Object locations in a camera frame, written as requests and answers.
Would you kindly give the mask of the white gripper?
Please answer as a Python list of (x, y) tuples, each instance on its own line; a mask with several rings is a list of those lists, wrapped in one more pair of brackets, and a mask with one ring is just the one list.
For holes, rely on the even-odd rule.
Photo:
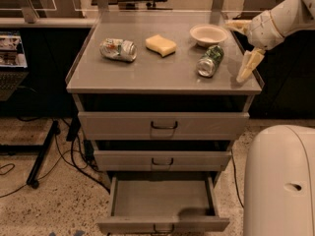
[(248, 42), (255, 48), (246, 50), (236, 81), (244, 83), (262, 62), (265, 50), (271, 50), (284, 41), (272, 19), (270, 11), (264, 11), (250, 20), (228, 20), (224, 26), (243, 35), (247, 35)]

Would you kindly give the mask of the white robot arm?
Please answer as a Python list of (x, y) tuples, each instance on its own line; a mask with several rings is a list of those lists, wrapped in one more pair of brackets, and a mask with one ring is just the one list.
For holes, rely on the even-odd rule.
[[(314, 28), (315, 0), (284, 0), (250, 21), (226, 26), (247, 36), (236, 80), (245, 82), (264, 53)], [(243, 236), (315, 236), (315, 129), (278, 125), (261, 131), (247, 153)]]

